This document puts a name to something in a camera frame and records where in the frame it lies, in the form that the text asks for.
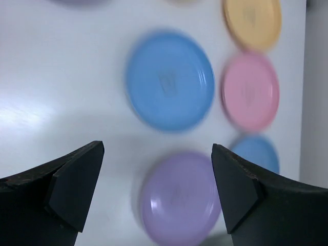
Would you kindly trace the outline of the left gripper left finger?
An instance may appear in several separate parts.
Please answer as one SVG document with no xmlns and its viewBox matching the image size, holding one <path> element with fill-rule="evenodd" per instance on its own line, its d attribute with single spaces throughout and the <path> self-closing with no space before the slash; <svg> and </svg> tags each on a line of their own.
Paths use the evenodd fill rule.
<svg viewBox="0 0 328 246">
<path fill-rule="evenodd" d="M 1 178 L 1 245 L 75 245 L 84 229 L 105 153 L 93 141 Z"/>
</svg>

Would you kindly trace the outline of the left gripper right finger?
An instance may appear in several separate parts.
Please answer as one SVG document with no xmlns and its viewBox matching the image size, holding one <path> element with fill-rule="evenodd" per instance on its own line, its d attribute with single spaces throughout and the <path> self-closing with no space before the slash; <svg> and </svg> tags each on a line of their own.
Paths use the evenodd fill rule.
<svg viewBox="0 0 328 246">
<path fill-rule="evenodd" d="M 327 189 L 291 180 L 222 145 L 211 154 L 234 245 L 327 245 Z"/>
</svg>

